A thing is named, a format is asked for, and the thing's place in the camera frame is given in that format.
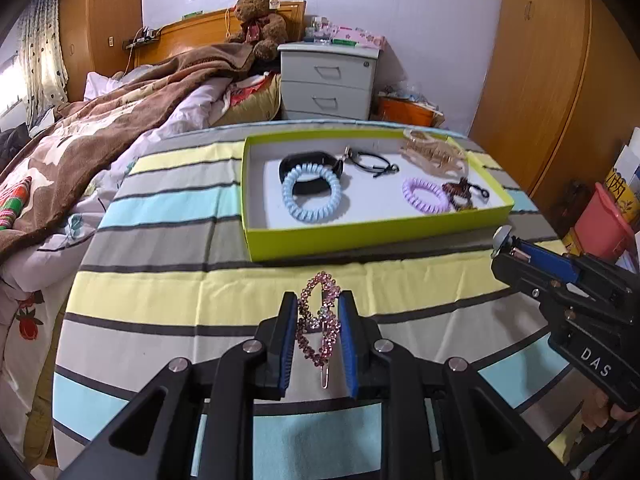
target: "wooden wardrobe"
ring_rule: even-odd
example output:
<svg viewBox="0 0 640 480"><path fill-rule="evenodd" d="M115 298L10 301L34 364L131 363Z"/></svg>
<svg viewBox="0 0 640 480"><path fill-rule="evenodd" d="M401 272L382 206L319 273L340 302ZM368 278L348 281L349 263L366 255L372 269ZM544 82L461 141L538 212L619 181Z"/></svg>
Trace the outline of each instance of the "wooden wardrobe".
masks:
<svg viewBox="0 0 640 480"><path fill-rule="evenodd" d="M129 51L122 49L122 42L140 27L142 0L60 0L60 46L69 101L82 100L88 72L112 76L126 68Z"/></svg>
<svg viewBox="0 0 640 480"><path fill-rule="evenodd" d="M601 0L502 0L469 136L556 230L570 182L602 181L634 126L640 60Z"/></svg>

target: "nightstand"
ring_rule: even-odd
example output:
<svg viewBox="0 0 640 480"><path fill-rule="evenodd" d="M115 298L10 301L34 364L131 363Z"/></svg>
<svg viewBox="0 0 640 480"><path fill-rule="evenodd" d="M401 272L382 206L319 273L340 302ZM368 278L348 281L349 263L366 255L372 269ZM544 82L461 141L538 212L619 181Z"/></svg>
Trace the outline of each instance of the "nightstand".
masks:
<svg viewBox="0 0 640 480"><path fill-rule="evenodd" d="M380 51L322 43L285 43L283 119L369 119Z"/></svg>

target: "teddy bear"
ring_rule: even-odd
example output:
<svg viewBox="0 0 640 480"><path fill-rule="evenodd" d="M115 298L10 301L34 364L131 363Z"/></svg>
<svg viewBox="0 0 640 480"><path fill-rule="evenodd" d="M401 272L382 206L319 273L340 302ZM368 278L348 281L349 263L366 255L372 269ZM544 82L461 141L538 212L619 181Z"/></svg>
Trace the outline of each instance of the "teddy bear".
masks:
<svg viewBox="0 0 640 480"><path fill-rule="evenodd" d="M228 43L251 43L257 59L272 61L278 55L278 45L287 43L287 23L270 11L269 0L238 0L236 18L242 30L226 39Z"/></svg>

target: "red flower print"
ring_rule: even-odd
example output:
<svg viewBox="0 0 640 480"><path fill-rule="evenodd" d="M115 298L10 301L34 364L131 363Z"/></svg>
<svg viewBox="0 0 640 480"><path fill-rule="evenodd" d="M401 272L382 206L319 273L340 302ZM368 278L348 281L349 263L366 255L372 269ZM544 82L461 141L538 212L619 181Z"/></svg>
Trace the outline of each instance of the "red flower print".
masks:
<svg viewBox="0 0 640 480"><path fill-rule="evenodd" d="M38 337L38 325L42 322L36 318L36 309L29 310L34 303L44 303L42 293L38 290L31 294L26 300L18 301L18 312L15 319L20 323L18 329L20 336L27 341L33 341Z"/></svg>

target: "brown blanket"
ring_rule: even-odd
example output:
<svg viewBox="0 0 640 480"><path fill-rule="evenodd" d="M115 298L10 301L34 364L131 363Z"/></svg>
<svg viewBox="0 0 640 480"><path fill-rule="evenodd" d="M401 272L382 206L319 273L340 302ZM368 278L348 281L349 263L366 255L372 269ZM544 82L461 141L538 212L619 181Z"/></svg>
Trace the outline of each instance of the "brown blanket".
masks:
<svg viewBox="0 0 640 480"><path fill-rule="evenodd" d="M213 76L246 77L248 44L225 43L178 54L107 95L63 105L63 120L39 133L0 173L0 192L31 177L31 197L14 228L0 231L0 263L40 243L63 220L96 173Z"/></svg>

